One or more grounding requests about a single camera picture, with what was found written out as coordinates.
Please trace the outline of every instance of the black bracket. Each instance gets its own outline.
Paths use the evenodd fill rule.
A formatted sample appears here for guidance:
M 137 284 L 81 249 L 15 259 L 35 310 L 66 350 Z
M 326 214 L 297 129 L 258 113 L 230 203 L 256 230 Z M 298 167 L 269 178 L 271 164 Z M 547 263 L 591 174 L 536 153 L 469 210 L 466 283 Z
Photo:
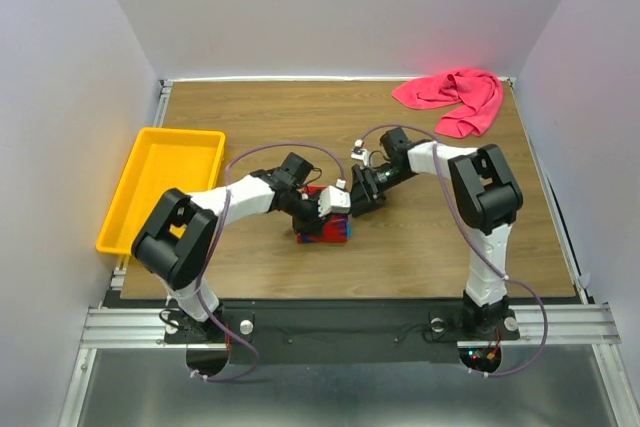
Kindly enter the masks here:
M 489 235 L 495 227 L 515 222 L 522 191 L 497 145 L 455 157 L 448 164 L 458 211 L 469 227 Z
M 204 265 L 218 217 L 178 189 L 167 190 L 131 246 L 131 254 L 172 290 L 193 282 Z M 181 237 L 171 226 L 186 226 Z

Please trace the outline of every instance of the screw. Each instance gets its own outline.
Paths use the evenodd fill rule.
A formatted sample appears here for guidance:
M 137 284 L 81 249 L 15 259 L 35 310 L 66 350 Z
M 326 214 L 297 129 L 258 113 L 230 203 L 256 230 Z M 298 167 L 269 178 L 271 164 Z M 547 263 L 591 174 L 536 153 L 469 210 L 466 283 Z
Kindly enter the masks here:
M 441 334 L 442 332 L 444 332 L 444 320 L 442 320 L 440 317 L 434 317 L 433 319 L 431 319 L 431 331 L 436 333 L 436 334 Z
M 504 319 L 504 326 L 507 328 L 507 330 L 515 332 L 516 330 L 518 330 L 518 321 L 513 317 L 507 317 L 506 319 Z
M 240 322 L 240 332 L 243 335 L 249 335 L 253 332 L 253 323 L 250 320 L 243 320 Z

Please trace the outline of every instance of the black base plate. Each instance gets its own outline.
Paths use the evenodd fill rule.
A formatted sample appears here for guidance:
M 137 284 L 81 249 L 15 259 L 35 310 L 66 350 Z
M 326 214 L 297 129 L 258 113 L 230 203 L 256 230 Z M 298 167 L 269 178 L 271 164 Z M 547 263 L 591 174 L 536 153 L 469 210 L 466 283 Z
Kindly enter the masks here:
M 429 361 L 458 363 L 456 342 L 489 341 L 495 333 L 469 337 L 460 326 L 460 299 L 416 300 L 230 300 L 217 312 L 229 328 L 250 320 L 254 329 L 242 336 L 261 355 L 261 364 L 341 364 Z M 431 320 L 444 321 L 445 330 L 434 333 Z M 506 330 L 500 337 L 516 340 L 519 333 Z M 165 335 L 171 344 L 212 342 L 197 330 Z M 234 344 L 232 364 L 251 364 L 253 355 Z

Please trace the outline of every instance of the metal frame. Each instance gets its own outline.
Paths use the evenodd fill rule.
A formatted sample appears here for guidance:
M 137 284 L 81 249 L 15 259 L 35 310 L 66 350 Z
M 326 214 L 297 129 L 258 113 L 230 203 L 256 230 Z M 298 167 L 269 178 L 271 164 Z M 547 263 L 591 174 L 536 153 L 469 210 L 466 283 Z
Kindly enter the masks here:
M 511 306 L 518 319 L 520 340 L 503 345 L 537 345 L 542 338 L 542 314 L 534 305 Z M 620 343 L 608 305 L 547 305 L 549 345 Z M 224 350 L 224 344 L 176 345 L 164 342 L 162 309 L 90 309 L 80 340 L 81 349 L 202 348 Z M 459 347 L 485 345 L 486 341 L 458 342 Z
M 273 78 L 220 78 L 202 79 L 208 81 L 233 80 L 276 80 Z M 384 80 L 380 78 L 280 78 L 277 80 Z M 506 78 L 513 87 L 514 78 Z M 173 87 L 172 80 L 161 81 L 162 90 L 153 126 L 163 125 L 169 98 Z M 547 305 L 549 314 L 549 344 L 590 344 L 597 359 L 598 368 L 607 391 L 609 402 L 618 425 L 640 425 L 640 412 L 634 398 L 627 373 L 622 362 L 618 345 L 620 336 L 613 314 L 608 305 L 588 305 L 588 294 L 580 283 L 580 271 L 571 250 L 568 233 L 562 222 L 558 206 L 554 200 L 551 184 L 544 166 L 537 157 L 526 129 L 523 130 L 531 156 L 533 158 L 542 189 L 547 200 L 556 234 L 565 257 L 569 275 L 574 283 L 582 305 Z M 121 290 L 126 273 L 127 260 L 118 259 L 111 280 L 111 288 Z M 537 306 L 512 306 L 519 321 L 522 338 L 518 341 L 504 342 L 509 345 L 535 345 L 540 342 L 542 319 Z M 181 348 L 185 345 L 169 345 L 164 342 L 165 326 L 158 318 L 160 309 L 90 309 L 80 341 L 80 350 L 76 359 L 71 382 L 60 418 L 61 427 L 77 425 L 80 421 L 82 406 L 89 387 L 93 365 L 98 349 L 157 349 Z M 474 342 L 459 342 L 460 347 L 477 345 Z M 224 344 L 191 344 L 189 348 L 220 349 Z

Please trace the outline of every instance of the white wall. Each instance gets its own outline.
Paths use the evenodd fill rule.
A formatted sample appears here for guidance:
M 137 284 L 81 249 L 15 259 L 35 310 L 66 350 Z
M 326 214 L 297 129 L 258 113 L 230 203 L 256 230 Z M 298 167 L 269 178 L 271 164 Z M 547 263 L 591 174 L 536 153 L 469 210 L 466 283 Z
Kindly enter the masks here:
M 640 395 L 638 0 L 562 0 L 516 82 L 589 289 L 612 304 Z
M 57 425 L 157 80 L 116 0 L 0 0 L 0 424 Z
M 515 75 L 559 0 L 119 0 L 162 78 Z

